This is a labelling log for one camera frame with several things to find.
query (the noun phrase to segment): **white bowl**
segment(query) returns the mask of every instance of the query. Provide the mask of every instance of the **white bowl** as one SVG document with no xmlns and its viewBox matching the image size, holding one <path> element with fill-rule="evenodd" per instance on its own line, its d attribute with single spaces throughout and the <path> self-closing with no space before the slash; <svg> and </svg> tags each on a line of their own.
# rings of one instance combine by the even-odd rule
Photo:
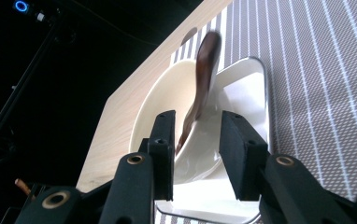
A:
<svg viewBox="0 0 357 224">
<path fill-rule="evenodd" d="M 195 87 L 195 61 L 181 61 L 168 68 L 140 108 L 129 152 L 138 151 L 142 139 L 150 137 L 156 116 L 167 110 L 176 110 L 176 146 Z M 264 67 L 256 59 L 243 59 L 216 75 L 207 106 L 175 158 L 174 201 L 156 203 L 161 212 L 227 223 L 244 223 L 257 216 L 257 202 L 236 200 L 218 152 L 223 110 L 244 116 L 267 140 L 264 88 Z"/>
</svg>

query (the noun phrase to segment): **brown spoon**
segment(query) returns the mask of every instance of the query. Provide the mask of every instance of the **brown spoon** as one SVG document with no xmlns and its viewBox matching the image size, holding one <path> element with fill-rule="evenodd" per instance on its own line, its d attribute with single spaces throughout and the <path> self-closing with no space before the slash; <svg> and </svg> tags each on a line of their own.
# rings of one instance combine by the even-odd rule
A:
<svg viewBox="0 0 357 224">
<path fill-rule="evenodd" d="M 176 147 L 176 155 L 190 134 L 193 123 L 199 119 L 207 102 L 207 96 L 211 89 L 212 75 L 216 62 L 220 57 L 221 37 L 219 33 L 209 32 L 205 35 L 196 56 L 196 95 L 193 105 L 185 117 L 182 134 Z"/>
</svg>

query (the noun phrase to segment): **dotted fabric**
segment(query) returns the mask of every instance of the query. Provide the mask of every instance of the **dotted fabric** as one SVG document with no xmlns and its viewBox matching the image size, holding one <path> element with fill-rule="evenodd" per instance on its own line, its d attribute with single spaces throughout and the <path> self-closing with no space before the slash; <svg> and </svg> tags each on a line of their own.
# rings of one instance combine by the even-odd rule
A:
<svg viewBox="0 0 357 224">
<path fill-rule="evenodd" d="M 235 0 L 171 63 L 195 59 L 210 29 L 222 36 L 219 70 L 248 56 L 264 63 L 274 151 L 295 156 L 324 188 L 355 201 L 357 0 Z"/>
</svg>

